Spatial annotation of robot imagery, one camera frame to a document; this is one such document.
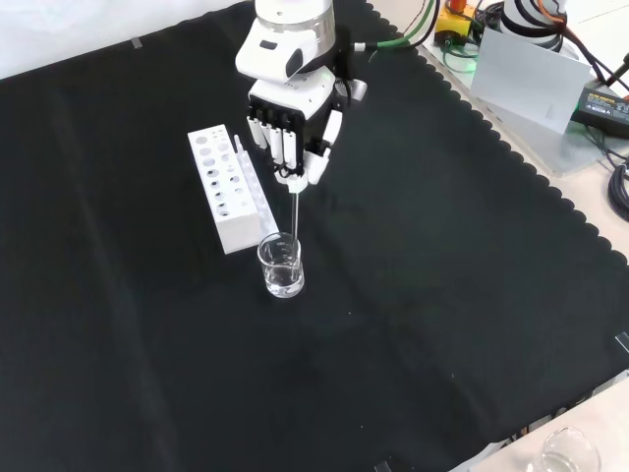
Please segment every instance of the white card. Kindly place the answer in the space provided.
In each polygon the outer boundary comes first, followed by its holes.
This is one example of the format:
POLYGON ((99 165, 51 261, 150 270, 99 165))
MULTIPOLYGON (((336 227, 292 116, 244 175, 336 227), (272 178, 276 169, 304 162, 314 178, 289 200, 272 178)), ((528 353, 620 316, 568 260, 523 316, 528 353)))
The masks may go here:
POLYGON ((486 29, 470 92, 563 133, 591 79, 590 68, 518 37, 486 29))

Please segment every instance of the robotic hand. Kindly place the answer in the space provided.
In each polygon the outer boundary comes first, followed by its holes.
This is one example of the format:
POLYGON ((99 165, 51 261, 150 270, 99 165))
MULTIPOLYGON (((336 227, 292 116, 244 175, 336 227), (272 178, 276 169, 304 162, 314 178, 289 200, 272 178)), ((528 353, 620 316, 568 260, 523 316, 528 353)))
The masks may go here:
POLYGON ((257 79, 247 120, 292 194, 316 185, 341 129, 344 107, 367 85, 352 80, 349 33, 334 23, 332 0, 256 0, 257 18, 236 56, 257 79))

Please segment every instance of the clear liquid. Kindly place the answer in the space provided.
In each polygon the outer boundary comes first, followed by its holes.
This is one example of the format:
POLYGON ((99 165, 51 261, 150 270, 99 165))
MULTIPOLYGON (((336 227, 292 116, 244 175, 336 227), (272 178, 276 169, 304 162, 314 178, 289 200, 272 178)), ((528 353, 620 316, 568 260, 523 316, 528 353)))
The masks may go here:
POLYGON ((304 268, 290 265, 277 265, 264 270, 264 281, 268 291, 278 298, 290 298, 304 287, 304 268))
POLYGON ((544 471, 547 472, 589 472, 581 470, 570 458, 556 452, 545 452, 543 455, 544 471))

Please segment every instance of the table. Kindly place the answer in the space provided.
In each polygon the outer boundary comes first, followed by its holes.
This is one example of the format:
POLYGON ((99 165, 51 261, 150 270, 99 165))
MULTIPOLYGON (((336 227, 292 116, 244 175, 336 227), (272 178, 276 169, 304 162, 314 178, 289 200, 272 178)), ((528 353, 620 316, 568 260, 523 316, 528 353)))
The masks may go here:
POLYGON ((625 471, 629 467, 628 395, 629 382, 625 380, 501 449, 470 472, 522 472, 542 449, 543 441, 566 426, 582 431, 597 447, 601 470, 625 471))
MULTIPOLYGON (((393 25, 404 29, 410 19, 414 18, 418 6, 413 2, 386 2, 382 0, 373 0, 372 2, 377 11, 389 20, 393 25)), ((584 6, 578 3, 569 2, 569 9, 579 9, 576 15, 576 21, 583 20, 585 14, 582 12, 584 6)), ((596 13, 604 13, 603 2, 595 6, 590 2, 588 8, 600 8, 596 13)), ((618 12, 618 18, 614 20, 621 24, 626 21, 629 10, 624 9, 618 12)), ((575 32, 580 34, 582 39, 588 44, 601 60, 610 64, 619 63, 626 51, 622 52, 622 44, 615 43, 610 40, 613 36, 614 28, 603 28, 600 20, 585 22, 574 27, 575 32)), ((596 228, 599 229, 600 235, 611 243, 614 250, 619 251, 629 258, 629 224, 613 212, 606 201, 606 188, 609 181, 610 172, 600 164, 594 164, 585 170, 570 174, 558 175, 548 169, 543 164, 546 159, 559 160, 562 155, 570 155, 575 152, 597 152, 595 148, 590 147, 587 140, 583 138, 583 127, 578 124, 570 125, 567 140, 558 140, 553 132, 545 131, 539 126, 527 123, 526 120, 519 119, 510 113, 501 112, 496 107, 483 103, 472 97, 469 93, 469 87, 472 80, 471 74, 453 74, 451 71, 443 67, 441 64, 440 49, 429 42, 425 47, 420 47, 420 53, 426 57, 432 65, 442 74, 455 90, 457 90, 465 100, 472 103, 475 109, 484 114, 485 118, 491 122, 493 129, 500 133, 501 138, 511 145, 514 150, 520 152, 527 162, 536 166, 537 171, 545 176, 553 187, 561 191, 564 198, 573 202, 576 208, 581 211, 596 228)), ((456 58, 451 58, 451 63, 456 67, 459 62, 456 58)), ((612 147, 627 151, 627 144, 624 140, 615 140, 611 144, 612 147)))
MULTIPOLYGON (((361 0, 337 16, 390 32, 361 0)), ((225 257, 187 134, 225 123, 252 149, 252 20, 0 83, 12 471, 448 470, 626 365, 626 261, 411 55, 357 59, 368 98, 301 199, 300 296, 269 297, 255 251, 225 257)))

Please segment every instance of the glass beaker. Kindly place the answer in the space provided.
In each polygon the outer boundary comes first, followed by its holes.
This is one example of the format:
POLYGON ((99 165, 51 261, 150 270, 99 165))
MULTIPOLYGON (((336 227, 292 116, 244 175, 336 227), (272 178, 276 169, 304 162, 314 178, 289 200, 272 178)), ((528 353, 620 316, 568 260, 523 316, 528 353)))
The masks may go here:
POLYGON ((566 427, 543 442, 536 472, 600 472, 597 448, 576 428, 566 427))
POLYGON ((266 289, 275 297, 291 298, 304 287, 304 267, 299 241, 288 233, 273 233, 257 246, 266 289))

